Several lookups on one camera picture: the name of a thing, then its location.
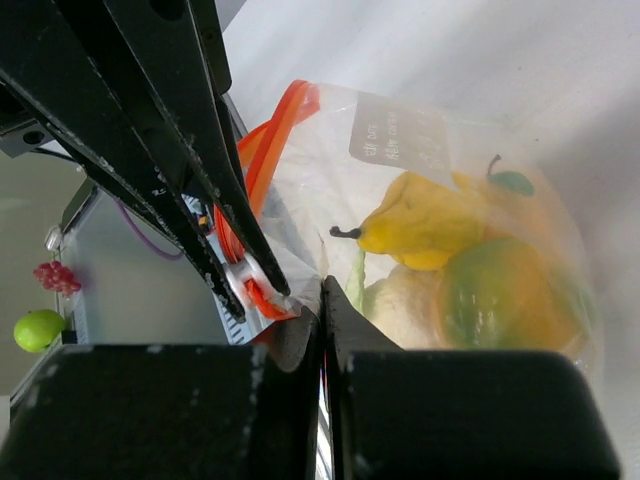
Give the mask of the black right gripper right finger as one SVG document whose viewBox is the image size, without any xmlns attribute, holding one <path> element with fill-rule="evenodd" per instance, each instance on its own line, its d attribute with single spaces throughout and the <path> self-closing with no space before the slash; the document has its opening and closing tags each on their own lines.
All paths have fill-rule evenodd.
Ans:
<svg viewBox="0 0 640 480">
<path fill-rule="evenodd" d="M 590 386 L 542 351 L 405 351 L 323 284 L 338 479 L 618 479 Z"/>
</svg>

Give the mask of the yellow orange round fruit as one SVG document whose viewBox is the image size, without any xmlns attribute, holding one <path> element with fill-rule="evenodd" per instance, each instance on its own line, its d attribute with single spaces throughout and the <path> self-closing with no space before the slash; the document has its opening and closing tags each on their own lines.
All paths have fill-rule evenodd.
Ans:
<svg viewBox="0 0 640 480">
<path fill-rule="evenodd" d="M 488 208 L 459 187 L 453 191 L 404 172 L 358 227 L 343 231 L 333 226 L 329 233 L 352 239 L 361 250 L 388 255 L 411 269 L 435 271 L 483 239 L 487 216 Z"/>
</svg>

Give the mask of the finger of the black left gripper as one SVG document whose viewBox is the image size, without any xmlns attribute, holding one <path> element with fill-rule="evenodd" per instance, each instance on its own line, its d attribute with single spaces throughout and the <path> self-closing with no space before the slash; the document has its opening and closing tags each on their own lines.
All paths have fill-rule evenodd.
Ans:
<svg viewBox="0 0 640 480">
<path fill-rule="evenodd" d="M 289 294 L 245 190 L 222 99 L 230 73 L 215 2 L 109 1 L 106 8 L 196 177 L 271 286 Z"/>
<path fill-rule="evenodd" d="M 223 213 L 165 123 L 107 2 L 3 2 L 2 81 L 91 180 L 164 233 L 242 319 L 244 306 L 186 191 L 194 188 Z"/>
</svg>

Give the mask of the white cauliflower with green leaves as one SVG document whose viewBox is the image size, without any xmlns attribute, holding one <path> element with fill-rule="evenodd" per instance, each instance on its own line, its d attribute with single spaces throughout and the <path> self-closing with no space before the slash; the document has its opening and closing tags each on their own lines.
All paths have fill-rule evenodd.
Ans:
<svg viewBox="0 0 640 480">
<path fill-rule="evenodd" d="M 354 309 L 405 350 L 450 349 L 441 332 L 435 297 L 442 272 L 396 265 L 388 275 L 366 283 L 366 253 L 359 251 L 344 291 Z"/>
</svg>

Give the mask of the green orange mango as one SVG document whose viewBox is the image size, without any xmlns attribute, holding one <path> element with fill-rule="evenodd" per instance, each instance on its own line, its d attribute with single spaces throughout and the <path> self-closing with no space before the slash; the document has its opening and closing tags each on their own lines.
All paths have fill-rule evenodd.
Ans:
<svg viewBox="0 0 640 480">
<path fill-rule="evenodd" d="M 432 312 L 440 340 L 460 349 L 539 349 L 577 355 L 590 337 L 575 276 L 516 238 L 487 240 L 448 261 Z"/>
</svg>

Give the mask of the clear zip bag orange zipper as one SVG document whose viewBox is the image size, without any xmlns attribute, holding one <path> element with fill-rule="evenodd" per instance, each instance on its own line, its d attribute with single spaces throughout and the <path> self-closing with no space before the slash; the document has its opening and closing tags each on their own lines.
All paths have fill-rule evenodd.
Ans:
<svg viewBox="0 0 640 480">
<path fill-rule="evenodd" d="M 252 212 L 288 275 L 278 295 L 221 213 L 215 233 L 252 314 L 289 320 L 333 277 L 406 350 L 544 350 L 588 378 L 602 327 L 559 194 L 486 122 L 297 80 L 237 145 Z"/>
</svg>

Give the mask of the orange fruit with leaf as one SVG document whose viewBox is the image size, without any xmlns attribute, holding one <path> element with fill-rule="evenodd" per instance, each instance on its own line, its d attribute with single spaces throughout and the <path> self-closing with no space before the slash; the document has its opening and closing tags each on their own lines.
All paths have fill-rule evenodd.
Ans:
<svg viewBox="0 0 640 480">
<path fill-rule="evenodd" d="M 566 225 L 566 208 L 541 171 L 495 156 L 483 172 L 452 173 L 457 187 L 488 208 L 486 239 L 519 237 L 550 248 Z"/>
</svg>

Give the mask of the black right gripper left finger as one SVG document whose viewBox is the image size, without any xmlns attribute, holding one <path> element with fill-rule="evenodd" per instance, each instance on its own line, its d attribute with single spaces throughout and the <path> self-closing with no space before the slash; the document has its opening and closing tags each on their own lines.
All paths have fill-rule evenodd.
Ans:
<svg viewBox="0 0 640 480">
<path fill-rule="evenodd" d="M 5 479 L 311 479 L 321 326 L 228 345 L 66 346 L 1 448 Z"/>
</svg>

